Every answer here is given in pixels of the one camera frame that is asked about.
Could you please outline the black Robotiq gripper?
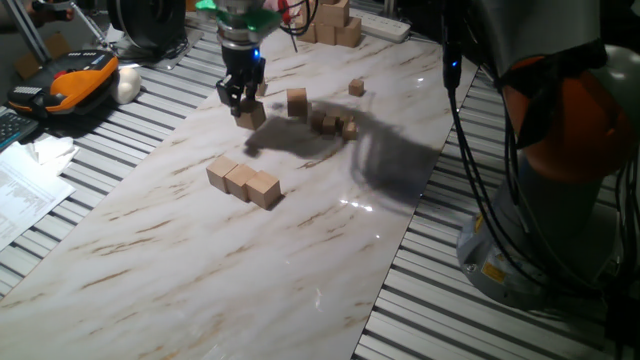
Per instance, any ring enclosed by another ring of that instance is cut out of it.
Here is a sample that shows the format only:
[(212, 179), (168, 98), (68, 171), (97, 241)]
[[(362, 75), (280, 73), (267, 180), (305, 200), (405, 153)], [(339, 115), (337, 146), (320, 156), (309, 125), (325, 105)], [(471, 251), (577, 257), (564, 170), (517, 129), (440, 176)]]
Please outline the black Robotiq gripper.
[(244, 89), (250, 100), (261, 98), (266, 92), (264, 70), (266, 59), (259, 47), (237, 49), (222, 47), (226, 76), (216, 83), (220, 101), (230, 109), (234, 117), (241, 115), (241, 99)]

